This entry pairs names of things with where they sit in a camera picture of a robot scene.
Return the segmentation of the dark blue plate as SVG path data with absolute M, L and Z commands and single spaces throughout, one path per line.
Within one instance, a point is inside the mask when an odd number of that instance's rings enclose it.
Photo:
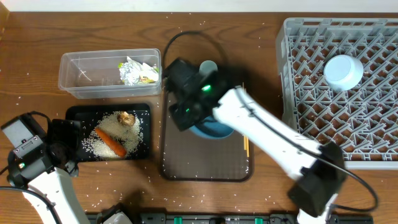
M 212 116 L 208 116 L 204 120 L 193 125 L 189 130 L 193 134 L 205 139 L 224 139 L 234 132 L 233 128 L 217 122 Z

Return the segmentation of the orange carrot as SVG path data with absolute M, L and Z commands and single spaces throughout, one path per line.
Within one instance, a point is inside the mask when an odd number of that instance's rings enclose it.
M 95 128 L 95 133 L 102 139 L 102 141 L 119 157 L 124 157 L 127 154 L 125 148 L 106 134 L 100 128 Z

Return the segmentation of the light blue plastic cup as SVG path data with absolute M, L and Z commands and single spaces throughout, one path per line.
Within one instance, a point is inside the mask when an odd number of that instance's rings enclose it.
M 200 64 L 199 73 L 202 76 L 208 76 L 218 70 L 218 66 L 214 61 L 205 60 Z

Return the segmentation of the wooden chopstick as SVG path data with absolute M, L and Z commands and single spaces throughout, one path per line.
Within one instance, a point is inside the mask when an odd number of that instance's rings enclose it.
M 244 136 L 244 150 L 246 151 L 246 157 L 250 156 L 250 148 L 249 148 L 249 139 L 247 138 L 247 136 Z

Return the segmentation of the dried brown mushroom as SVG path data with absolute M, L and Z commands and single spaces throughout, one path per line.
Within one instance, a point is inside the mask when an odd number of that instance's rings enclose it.
M 126 111 L 121 111 L 117 115 L 117 120 L 122 125 L 133 126 L 136 122 L 136 117 L 133 114 L 127 113 Z

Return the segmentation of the pile of white rice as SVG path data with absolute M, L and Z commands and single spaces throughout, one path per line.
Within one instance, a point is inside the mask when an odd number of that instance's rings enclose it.
M 134 118 L 134 122 L 130 124 L 122 124 L 120 118 L 126 117 Z M 134 114 L 129 114 L 125 111 L 115 111 L 106 113 L 95 126 L 104 131 L 113 141 L 120 143 L 126 150 L 124 157 L 118 156 L 103 139 L 98 136 L 94 130 L 89 131 L 82 140 L 82 147 L 85 152 L 93 154 L 93 157 L 98 159 L 124 159 L 131 156 L 137 151 L 138 145 L 143 142 L 144 134 L 141 128 L 141 121 Z

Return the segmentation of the foil snack wrapper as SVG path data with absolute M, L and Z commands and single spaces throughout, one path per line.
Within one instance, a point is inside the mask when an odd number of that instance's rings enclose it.
M 130 57 L 127 62 L 120 63 L 119 76 L 125 85 L 146 85 L 159 80 L 159 69 L 146 63 L 140 63 Z

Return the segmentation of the light blue bowl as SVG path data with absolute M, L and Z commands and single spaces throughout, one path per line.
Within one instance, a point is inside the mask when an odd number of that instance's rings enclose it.
M 349 55 L 337 55 L 327 61 L 324 77 L 330 88 L 346 91 L 354 88 L 362 79 L 364 67 L 361 61 Z

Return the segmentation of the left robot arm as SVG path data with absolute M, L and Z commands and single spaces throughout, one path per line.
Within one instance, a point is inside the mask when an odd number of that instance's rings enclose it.
M 8 188 L 22 192 L 44 223 L 88 223 L 72 184 L 79 173 L 80 122 L 53 119 L 43 130 L 27 113 L 1 129 L 14 147 L 7 159 Z

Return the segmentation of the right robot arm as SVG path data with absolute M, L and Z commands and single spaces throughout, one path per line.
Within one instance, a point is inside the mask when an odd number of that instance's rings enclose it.
M 294 180 L 288 196 L 298 207 L 298 223 L 326 223 L 345 181 L 336 144 L 322 146 L 300 135 L 259 105 L 243 88 L 245 69 L 171 65 L 166 88 L 177 102 L 169 106 L 179 130 L 221 139 L 233 131 L 246 136 Z

